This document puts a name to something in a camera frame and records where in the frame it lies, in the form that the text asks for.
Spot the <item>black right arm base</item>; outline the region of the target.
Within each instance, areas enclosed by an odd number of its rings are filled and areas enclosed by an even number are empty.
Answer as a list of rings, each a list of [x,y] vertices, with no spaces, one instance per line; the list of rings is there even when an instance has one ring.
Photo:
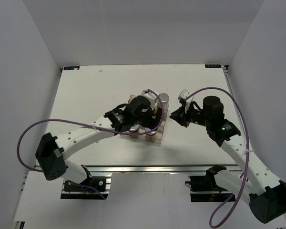
[[[229,193],[226,189],[219,187],[215,182],[215,175],[220,171],[226,171],[223,165],[215,165],[206,170],[203,176],[189,176],[189,180],[184,183],[190,189],[192,203],[211,203],[211,202],[234,202],[234,194]]]

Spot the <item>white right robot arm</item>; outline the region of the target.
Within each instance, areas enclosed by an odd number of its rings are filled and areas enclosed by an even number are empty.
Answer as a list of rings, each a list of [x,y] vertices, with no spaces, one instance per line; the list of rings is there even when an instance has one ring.
[[[204,126],[208,136],[224,150],[243,172],[244,181],[223,165],[215,165],[205,172],[203,180],[189,181],[193,191],[223,188],[234,195],[242,190],[241,199],[261,223],[268,223],[286,213],[286,181],[271,172],[252,149],[240,130],[225,119],[220,98],[207,96],[199,107],[187,95],[178,97],[181,107],[170,118],[188,127],[190,123]]]

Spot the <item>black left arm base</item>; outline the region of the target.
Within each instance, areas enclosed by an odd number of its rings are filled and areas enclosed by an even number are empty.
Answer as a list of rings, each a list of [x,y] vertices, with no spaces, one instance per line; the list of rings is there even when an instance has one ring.
[[[75,183],[64,180],[61,199],[106,200],[111,187],[111,175],[91,173],[88,178]]]

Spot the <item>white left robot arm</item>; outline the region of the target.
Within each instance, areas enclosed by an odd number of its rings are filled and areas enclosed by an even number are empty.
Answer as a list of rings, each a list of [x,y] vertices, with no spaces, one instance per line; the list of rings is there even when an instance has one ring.
[[[57,178],[71,180],[80,190],[91,186],[88,170],[68,160],[83,148],[115,135],[130,135],[131,127],[140,125],[150,130],[162,122],[163,104],[156,94],[147,92],[106,112],[91,125],[53,136],[42,136],[35,156],[48,181]]]

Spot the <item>brown jar white red lid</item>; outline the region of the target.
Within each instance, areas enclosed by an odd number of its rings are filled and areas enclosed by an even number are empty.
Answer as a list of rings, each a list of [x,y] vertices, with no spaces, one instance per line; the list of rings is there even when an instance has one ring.
[[[132,126],[129,131],[132,132],[132,133],[135,133],[139,130],[140,126],[139,125],[134,125]]]

